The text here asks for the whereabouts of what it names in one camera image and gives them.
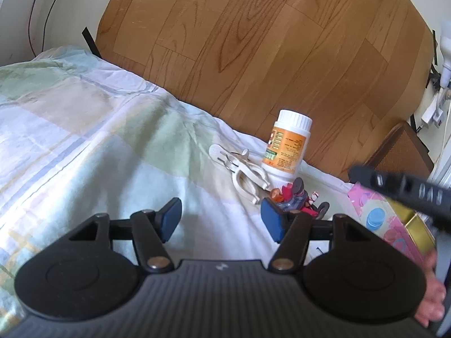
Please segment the white plastic clip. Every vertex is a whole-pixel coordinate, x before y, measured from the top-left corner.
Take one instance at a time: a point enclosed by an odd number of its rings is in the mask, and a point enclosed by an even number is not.
[[[212,144],[208,154],[218,164],[225,166],[232,172],[232,181],[236,190],[253,204],[260,202],[258,187],[268,189],[270,181],[266,171],[249,161],[249,150],[241,154],[229,152],[219,144]]]

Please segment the metal rivet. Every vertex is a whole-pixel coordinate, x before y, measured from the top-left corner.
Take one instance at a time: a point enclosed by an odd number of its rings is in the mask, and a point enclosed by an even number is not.
[[[377,179],[377,185],[378,186],[383,186],[384,185],[384,179],[382,178],[381,174],[378,174],[376,179]]]
[[[153,270],[161,270],[166,268],[171,261],[166,257],[152,257],[147,260],[147,265]]]
[[[279,271],[287,271],[295,266],[295,263],[291,259],[279,258],[273,261],[272,266]]]

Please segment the black tape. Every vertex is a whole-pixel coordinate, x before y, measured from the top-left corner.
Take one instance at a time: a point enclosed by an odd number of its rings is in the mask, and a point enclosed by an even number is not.
[[[99,49],[97,48],[96,43],[94,42],[94,39],[92,39],[92,35],[89,32],[89,30],[87,29],[87,27],[83,29],[82,34],[83,34],[83,38],[85,38],[85,40],[86,40],[86,43],[87,43],[89,49],[91,50],[91,53],[94,56],[97,56],[98,58],[101,59],[102,56],[100,55]]]

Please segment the orange label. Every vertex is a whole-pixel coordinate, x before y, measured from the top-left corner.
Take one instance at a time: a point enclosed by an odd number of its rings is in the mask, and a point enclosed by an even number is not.
[[[274,127],[263,163],[277,170],[294,174],[306,140],[305,136]]]

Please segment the toy figure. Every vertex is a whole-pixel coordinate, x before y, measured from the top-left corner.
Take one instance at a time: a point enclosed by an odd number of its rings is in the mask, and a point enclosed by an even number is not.
[[[304,181],[296,178],[293,183],[288,183],[282,187],[282,190],[273,189],[270,192],[270,198],[284,212],[298,210],[305,212],[315,219],[321,220],[329,209],[329,203],[322,202],[319,207],[313,203],[318,199],[319,194],[313,192],[309,197],[304,189]]]

